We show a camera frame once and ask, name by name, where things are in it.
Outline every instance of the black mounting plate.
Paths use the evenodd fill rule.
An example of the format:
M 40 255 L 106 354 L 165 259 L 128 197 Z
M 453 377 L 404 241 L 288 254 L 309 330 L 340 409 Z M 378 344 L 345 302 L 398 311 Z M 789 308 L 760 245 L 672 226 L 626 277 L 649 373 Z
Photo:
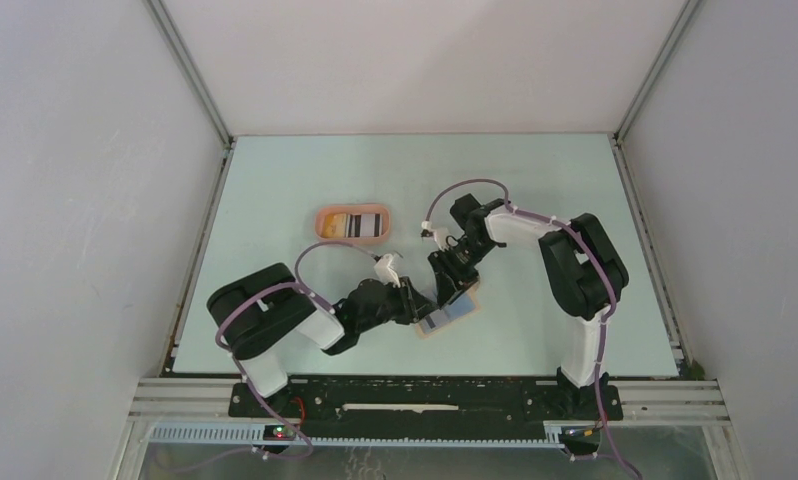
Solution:
M 291 376 L 268 401 L 285 418 L 299 418 L 302 431 L 327 438 L 529 440 L 546 438 L 547 420 L 595 421 L 595 402 L 573 408 L 552 377 Z M 617 388 L 603 387 L 609 420 L 621 420 Z M 357 410 L 349 404 L 455 405 L 455 410 Z M 269 418 L 244 383 L 234 385 L 228 414 Z

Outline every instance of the pink container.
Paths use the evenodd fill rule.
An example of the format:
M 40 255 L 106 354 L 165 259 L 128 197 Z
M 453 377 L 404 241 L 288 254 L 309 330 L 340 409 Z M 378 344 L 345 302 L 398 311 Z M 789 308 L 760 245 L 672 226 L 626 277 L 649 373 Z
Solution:
M 347 215 L 364 215 L 364 214 L 378 214 L 381 215 L 381 228 L 380 235 L 373 237 L 347 237 L 347 236 L 323 236 L 326 233 L 326 220 L 330 219 L 336 214 Z M 363 205 L 329 205 L 323 207 L 317 212 L 316 221 L 314 222 L 314 233 L 317 234 L 320 240 L 342 240 L 355 245 L 378 245 L 384 243 L 387 237 L 390 236 L 390 211 L 384 205 L 378 203 L 367 203 Z

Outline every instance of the light blue table surface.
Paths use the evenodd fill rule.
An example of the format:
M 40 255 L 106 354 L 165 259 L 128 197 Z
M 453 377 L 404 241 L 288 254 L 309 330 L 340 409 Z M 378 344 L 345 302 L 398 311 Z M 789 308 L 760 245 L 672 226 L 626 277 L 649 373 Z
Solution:
M 330 204 L 382 203 L 392 234 L 377 252 L 399 251 L 400 274 L 423 290 L 434 281 L 420 222 L 445 187 L 468 178 L 505 183 L 521 209 L 566 219 L 599 217 L 629 270 L 609 327 L 608 371 L 621 376 L 677 374 L 632 215 L 604 134 L 362 135 L 241 137 L 225 181 L 207 250 L 178 345 L 174 371 L 236 373 L 214 343 L 205 302 L 219 287 L 275 262 L 292 270 L 314 243 L 314 217 Z M 460 233 L 452 201 L 472 193 L 501 196 L 491 185 L 447 195 L 432 220 Z M 351 249 L 323 247 L 303 261 L 308 285 L 331 301 L 374 277 L 372 261 Z M 564 355 L 570 318 L 549 289 L 539 249 L 510 247 L 479 265 L 482 310 L 422 339 L 415 328 L 383 325 L 351 350 L 329 357 L 293 333 L 276 346 L 288 372 L 382 375 L 553 375 Z

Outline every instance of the white cable clip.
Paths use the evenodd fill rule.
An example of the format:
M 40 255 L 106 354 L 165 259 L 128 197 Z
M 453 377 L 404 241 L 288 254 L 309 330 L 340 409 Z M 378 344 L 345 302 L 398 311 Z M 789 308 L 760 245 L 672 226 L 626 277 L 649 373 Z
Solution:
M 447 250 L 449 248 L 449 242 L 447 241 L 447 239 L 450 237 L 448 228 L 434 228 L 434 225 L 430 221 L 426 220 L 423 222 L 423 231 L 430 234 L 428 236 L 434 239 L 434 243 L 437 244 L 438 249 Z
M 378 276 L 378 279 L 384 283 L 392 283 L 399 287 L 401 282 L 399 281 L 399 274 L 396 273 L 396 255 L 392 253 L 385 253 L 382 257 L 375 263 L 375 273 Z

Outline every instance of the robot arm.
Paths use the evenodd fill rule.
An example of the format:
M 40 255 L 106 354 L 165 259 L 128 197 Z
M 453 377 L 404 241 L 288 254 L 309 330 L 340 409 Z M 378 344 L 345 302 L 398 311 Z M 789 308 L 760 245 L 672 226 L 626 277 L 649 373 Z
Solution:
M 465 195 L 455 201 L 450 214 L 464 235 L 451 245 L 438 242 L 439 251 L 429 255 L 437 282 L 438 304 L 452 303 L 478 282 L 475 267 L 494 247 L 538 246 L 555 300 L 574 317 L 567 325 L 568 348 L 561 373 L 576 388 L 593 383 L 600 318 L 610 299 L 593 265 L 579 260 L 578 255 L 585 252 L 560 227 L 512 212 L 502 199 L 481 205 L 472 195 Z M 583 214 L 569 225 L 599 260 L 619 299 L 629 276 L 602 224 L 595 216 Z M 435 241 L 438 232 L 441 237 L 448 236 L 445 229 L 432 230 L 428 222 L 423 228 L 422 235 L 433 236 Z
M 378 280 L 361 281 L 333 305 L 315 301 L 315 294 L 297 283 L 283 264 L 215 292 L 208 300 L 208 310 L 224 330 L 232 355 L 255 380 L 259 393 L 269 396 L 286 385 L 287 375 L 271 348 L 292 330 L 313 340 L 329 355 L 344 352 L 367 330 L 390 321 L 416 323 L 454 302 L 478 283 L 478 263 L 494 248 L 512 244 L 540 248 L 555 300 L 576 317 L 568 323 L 569 348 L 561 374 L 576 389 L 593 383 L 601 311 L 610 299 L 593 265 L 579 260 L 577 255 L 584 252 L 577 242 L 553 222 L 512 211 L 503 199 L 482 205 L 472 195 L 465 195 L 449 211 L 464 232 L 459 238 L 446 229 L 432 229 L 429 222 L 423 225 L 423 236 L 433 237 L 438 245 L 428 257 L 435 275 L 436 302 L 421 295 L 408 277 L 396 273 L 392 254 L 377 257 Z M 619 298 L 628 284 L 628 273 L 599 220 L 584 214 L 573 219 L 569 227 L 598 259 L 615 298 Z M 262 292 L 281 284 L 287 285 L 285 290 L 262 296 Z M 254 302 L 258 299 L 263 305 Z

